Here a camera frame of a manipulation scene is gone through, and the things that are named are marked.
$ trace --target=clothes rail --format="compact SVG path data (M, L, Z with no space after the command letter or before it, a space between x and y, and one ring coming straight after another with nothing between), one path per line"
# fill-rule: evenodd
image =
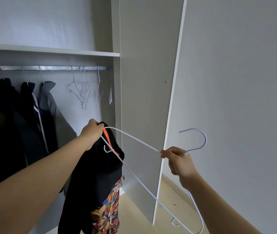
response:
M73 70L109 70L110 67L105 66L72 66ZM71 66L38 66L38 65L25 65L25 66L12 66L0 65L0 71L40 71L40 70L72 70Z

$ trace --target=floor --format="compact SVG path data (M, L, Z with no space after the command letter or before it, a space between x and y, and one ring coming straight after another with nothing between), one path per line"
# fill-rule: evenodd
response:
M175 191L168 182L161 180L159 200L168 208L185 226L193 233L201 229L201 221L197 212L191 208ZM189 233L182 226L174 227L171 224L171 215L158 204L155 225L152 226L126 193L119 200L120 227L117 234L144 233L144 234L166 234L166 233ZM57 233L57 228L47 234ZM209 234L206 227L202 234Z

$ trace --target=orange strap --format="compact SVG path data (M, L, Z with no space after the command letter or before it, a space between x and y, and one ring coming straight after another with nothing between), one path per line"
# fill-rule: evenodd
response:
M110 139L109 139L108 132L106 131L106 129L103 129L103 132L104 132L104 134L105 134L105 136L106 136L106 138L107 138L107 141L108 141L110 147L113 148L113 146L112 146L111 143L110 143Z

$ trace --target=teddy bear pattern clothing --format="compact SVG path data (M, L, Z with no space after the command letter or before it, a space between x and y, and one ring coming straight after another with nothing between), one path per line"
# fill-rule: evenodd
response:
M102 136L124 160L124 153L112 130L104 129ZM103 230L107 230L103 233L117 232L122 162L113 152L106 153L104 145L107 151L110 150L104 140L99 138L90 150L84 152L74 168L58 225L58 234L79 234L81 230L85 234L102 233Z

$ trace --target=person's left arm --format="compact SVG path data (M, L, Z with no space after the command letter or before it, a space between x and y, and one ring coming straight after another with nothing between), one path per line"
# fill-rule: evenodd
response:
M77 138L0 183L0 234L30 232L103 127L91 119Z

